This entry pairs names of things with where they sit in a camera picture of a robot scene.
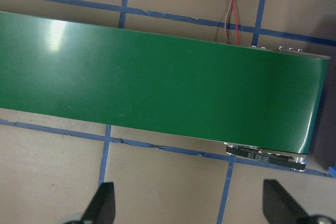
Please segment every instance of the silver screw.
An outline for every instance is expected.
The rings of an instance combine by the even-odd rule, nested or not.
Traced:
[[[331,221],[326,217],[319,217],[317,218],[318,224],[331,224]]]

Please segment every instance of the green conveyor belt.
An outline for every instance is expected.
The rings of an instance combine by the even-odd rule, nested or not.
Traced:
[[[305,154],[328,61],[0,13],[0,107]]]

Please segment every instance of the wire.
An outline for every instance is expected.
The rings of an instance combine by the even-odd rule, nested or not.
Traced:
[[[224,20],[224,32],[225,32],[225,36],[226,36],[226,41],[229,45],[231,45],[231,41],[229,40],[227,24],[228,24],[228,19],[230,17],[231,10],[232,10],[232,1],[230,3],[229,9],[227,10],[227,14],[226,14],[226,17],[225,17],[225,20]]]
[[[237,17],[235,0],[232,0],[232,6],[233,6],[233,13],[234,13],[234,16],[235,16],[235,23],[236,23],[237,45],[240,46],[239,30],[238,30],[238,17]]]

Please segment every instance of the red wire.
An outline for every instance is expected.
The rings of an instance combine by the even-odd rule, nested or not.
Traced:
[[[238,30],[238,17],[237,17],[235,0],[232,0],[232,4],[233,4],[233,13],[234,13],[234,16],[235,16],[235,23],[236,23],[237,45],[240,46],[239,30]]]

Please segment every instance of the black object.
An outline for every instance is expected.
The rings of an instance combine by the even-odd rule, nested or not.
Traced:
[[[263,212],[270,224],[336,224],[326,216],[309,216],[274,179],[264,180]]]
[[[226,146],[226,152],[237,156],[248,157],[258,161],[263,161],[270,164],[280,165],[295,170],[305,170],[306,164],[296,163],[291,161],[289,157],[283,155],[269,154],[260,152],[255,149],[245,147],[230,147]]]
[[[113,182],[102,183],[82,218],[65,224],[113,224],[115,203]]]

